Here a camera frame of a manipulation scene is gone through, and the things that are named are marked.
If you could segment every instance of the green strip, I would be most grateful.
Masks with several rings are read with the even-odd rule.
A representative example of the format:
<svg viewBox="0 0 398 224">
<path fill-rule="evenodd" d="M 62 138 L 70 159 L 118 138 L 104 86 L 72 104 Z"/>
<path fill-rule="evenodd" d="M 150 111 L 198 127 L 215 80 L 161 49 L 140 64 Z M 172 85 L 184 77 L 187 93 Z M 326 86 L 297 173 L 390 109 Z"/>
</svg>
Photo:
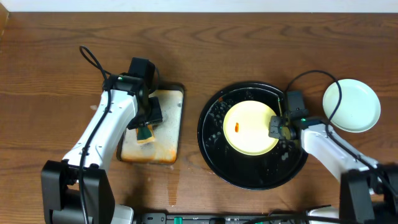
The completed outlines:
<svg viewBox="0 0 398 224">
<path fill-rule="evenodd" d="M 182 224 L 182 218 L 181 217 L 174 217 L 174 224 Z"/>
</svg>

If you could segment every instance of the wood grain surface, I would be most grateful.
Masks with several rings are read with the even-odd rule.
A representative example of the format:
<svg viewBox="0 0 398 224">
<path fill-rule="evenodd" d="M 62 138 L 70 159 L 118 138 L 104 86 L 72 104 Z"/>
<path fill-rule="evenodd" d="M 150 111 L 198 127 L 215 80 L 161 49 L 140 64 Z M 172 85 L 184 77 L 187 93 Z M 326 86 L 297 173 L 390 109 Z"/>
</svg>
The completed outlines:
<svg viewBox="0 0 398 224">
<path fill-rule="evenodd" d="M 199 114 L 214 93 L 239 81 L 285 88 L 299 73 L 322 69 L 367 83 L 381 101 L 379 122 L 365 133 L 339 133 L 381 162 L 397 161 L 397 14 L 12 13 L 0 43 L 0 223 L 44 222 L 40 170 L 71 149 L 100 102 L 102 77 L 80 55 L 81 44 L 114 73 L 145 57 L 163 80 L 185 85 L 176 163 L 111 163 L 116 202 L 136 212 L 338 206 L 339 183 L 313 157 L 290 182 L 266 191 L 234 187 L 209 169 L 197 143 Z M 324 116 L 330 83 L 314 74 L 293 89 Z"/>
</svg>

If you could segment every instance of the white plate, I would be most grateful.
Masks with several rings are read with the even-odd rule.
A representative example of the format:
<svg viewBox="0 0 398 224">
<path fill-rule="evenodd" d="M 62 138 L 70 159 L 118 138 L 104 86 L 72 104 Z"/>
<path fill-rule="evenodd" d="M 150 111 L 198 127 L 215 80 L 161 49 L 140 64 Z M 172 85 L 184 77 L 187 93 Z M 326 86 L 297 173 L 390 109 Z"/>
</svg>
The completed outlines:
<svg viewBox="0 0 398 224">
<path fill-rule="evenodd" d="M 331 122 L 336 127 L 352 133 L 369 130 L 380 118 L 379 98 L 363 82 L 345 79 L 339 80 L 338 83 L 343 97 Z M 328 118 L 337 105 L 338 97 L 338 87 L 333 83 L 323 95 L 323 110 Z"/>
</svg>

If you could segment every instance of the black bowl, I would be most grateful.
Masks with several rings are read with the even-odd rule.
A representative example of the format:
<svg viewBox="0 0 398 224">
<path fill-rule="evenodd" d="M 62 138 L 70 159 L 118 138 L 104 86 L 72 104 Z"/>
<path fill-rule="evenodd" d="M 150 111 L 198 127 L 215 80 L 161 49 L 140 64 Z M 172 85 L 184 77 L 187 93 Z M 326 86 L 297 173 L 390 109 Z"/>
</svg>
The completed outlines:
<svg viewBox="0 0 398 224">
<path fill-rule="evenodd" d="M 226 112 L 236 103 L 254 100 L 271 107 L 277 115 L 285 111 L 284 94 L 260 82 L 237 83 L 211 97 L 201 112 L 198 124 L 200 152 L 210 169 L 235 186 L 266 190 L 292 179 L 304 166 L 308 154 L 294 142 L 279 140 L 271 151 L 248 156 L 233 149 L 223 132 Z"/>
</svg>

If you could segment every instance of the brown stain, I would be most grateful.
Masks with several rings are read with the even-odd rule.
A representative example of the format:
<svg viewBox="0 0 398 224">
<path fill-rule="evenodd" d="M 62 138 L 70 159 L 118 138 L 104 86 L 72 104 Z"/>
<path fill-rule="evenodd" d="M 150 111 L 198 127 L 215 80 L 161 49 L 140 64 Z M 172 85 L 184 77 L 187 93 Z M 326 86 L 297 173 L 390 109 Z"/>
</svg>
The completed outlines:
<svg viewBox="0 0 398 224">
<path fill-rule="evenodd" d="M 174 164 L 174 169 L 169 172 L 169 181 L 167 183 L 167 195 L 169 196 L 169 205 L 177 204 L 178 184 L 180 183 L 180 165 Z"/>
</svg>

